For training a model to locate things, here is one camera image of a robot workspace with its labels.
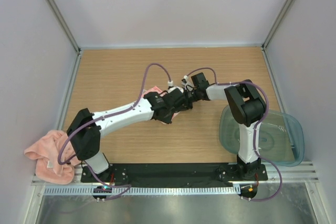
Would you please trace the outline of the plain pink towel pile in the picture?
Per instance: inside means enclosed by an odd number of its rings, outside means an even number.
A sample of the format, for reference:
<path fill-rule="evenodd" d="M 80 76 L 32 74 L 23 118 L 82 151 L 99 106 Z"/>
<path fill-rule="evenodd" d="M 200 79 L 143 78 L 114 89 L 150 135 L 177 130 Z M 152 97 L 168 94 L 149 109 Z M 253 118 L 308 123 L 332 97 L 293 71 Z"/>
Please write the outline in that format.
<path fill-rule="evenodd" d="M 67 138 L 66 132 L 51 130 L 24 150 L 27 158 L 37 161 L 35 174 L 39 179 L 58 185 L 72 182 L 75 166 L 80 164 L 80 161 L 75 157 L 75 151 L 70 142 L 61 156 L 62 161 L 69 159 L 69 163 L 64 165 L 58 163 L 59 152 Z"/>

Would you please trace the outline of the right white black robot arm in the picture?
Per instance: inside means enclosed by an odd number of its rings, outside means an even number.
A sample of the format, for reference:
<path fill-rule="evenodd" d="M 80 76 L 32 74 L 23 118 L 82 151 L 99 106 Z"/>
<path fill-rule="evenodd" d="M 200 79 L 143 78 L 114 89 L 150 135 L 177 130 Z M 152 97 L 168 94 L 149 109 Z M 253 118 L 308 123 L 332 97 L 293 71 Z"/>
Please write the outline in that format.
<path fill-rule="evenodd" d="M 236 173 L 248 180 L 254 177 L 261 166 L 257 139 L 262 120 L 266 117 L 269 104 L 265 92 L 250 80 L 241 82 L 209 84 L 204 77 L 188 76 L 182 86 L 189 103 L 199 100 L 226 100 L 233 118 L 239 124 L 239 151 Z"/>

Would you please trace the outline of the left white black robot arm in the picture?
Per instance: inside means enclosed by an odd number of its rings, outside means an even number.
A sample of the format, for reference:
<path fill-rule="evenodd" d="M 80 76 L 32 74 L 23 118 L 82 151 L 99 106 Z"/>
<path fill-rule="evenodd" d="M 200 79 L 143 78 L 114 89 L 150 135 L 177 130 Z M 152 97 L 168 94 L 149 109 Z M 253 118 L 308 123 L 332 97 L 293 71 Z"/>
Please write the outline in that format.
<path fill-rule="evenodd" d="M 87 163 L 98 181 L 106 182 L 111 177 L 111 169 L 100 151 L 101 139 L 138 122 L 157 120 L 170 124 L 184 101 L 183 89 L 170 88 L 163 94 L 149 92 L 135 103 L 108 111 L 91 113 L 87 108 L 80 110 L 67 130 L 77 159 Z"/>

